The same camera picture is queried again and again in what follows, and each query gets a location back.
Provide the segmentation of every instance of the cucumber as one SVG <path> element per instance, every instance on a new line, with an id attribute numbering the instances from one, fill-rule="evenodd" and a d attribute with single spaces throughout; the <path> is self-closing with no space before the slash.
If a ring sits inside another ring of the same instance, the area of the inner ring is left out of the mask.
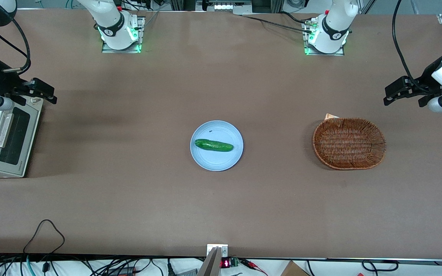
<path id="1" fill-rule="evenodd" d="M 229 152 L 233 150 L 233 145 L 218 141 L 211 141 L 207 139 L 197 139 L 194 141 L 195 145 L 205 150 Z"/>

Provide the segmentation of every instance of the oven window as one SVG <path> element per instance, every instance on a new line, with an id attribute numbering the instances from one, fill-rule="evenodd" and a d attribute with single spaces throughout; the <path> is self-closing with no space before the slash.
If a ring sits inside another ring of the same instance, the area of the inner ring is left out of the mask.
<path id="1" fill-rule="evenodd" d="M 8 134 L 7 144 L 0 152 L 1 162 L 18 164 L 29 122 L 30 114 L 19 108 L 13 109 L 13 123 Z"/>

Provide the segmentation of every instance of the wicker basket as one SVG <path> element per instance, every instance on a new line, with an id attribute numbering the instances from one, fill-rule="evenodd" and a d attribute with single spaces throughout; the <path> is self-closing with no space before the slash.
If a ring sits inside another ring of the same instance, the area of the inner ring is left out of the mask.
<path id="1" fill-rule="evenodd" d="M 331 118 L 313 134 L 313 148 L 334 169 L 369 169 L 384 158 L 386 142 L 378 127 L 360 118 Z"/>

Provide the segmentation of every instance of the white toaster oven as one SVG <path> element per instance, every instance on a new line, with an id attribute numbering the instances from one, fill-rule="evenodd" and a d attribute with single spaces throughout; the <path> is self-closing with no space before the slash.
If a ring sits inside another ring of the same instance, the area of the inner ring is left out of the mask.
<path id="1" fill-rule="evenodd" d="M 0 111 L 0 178 L 25 175 L 43 100 L 24 98 L 25 106 Z"/>

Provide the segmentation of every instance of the light blue plate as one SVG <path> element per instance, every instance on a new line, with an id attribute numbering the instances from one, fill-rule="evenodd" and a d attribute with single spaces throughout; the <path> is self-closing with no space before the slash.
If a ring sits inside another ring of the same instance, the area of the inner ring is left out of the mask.
<path id="1" fill-rule="evenodd" d="M 204 150 L 194 144 L 197 139 L 208 139 L 233 145 L 230 152 Z M 234 166 L 243 153 L 241 133 L 225 121 L 210 121 L 196 129 L 191 139 L 191 154 L 199 166 L 209 171 L 224 171 Z"/>

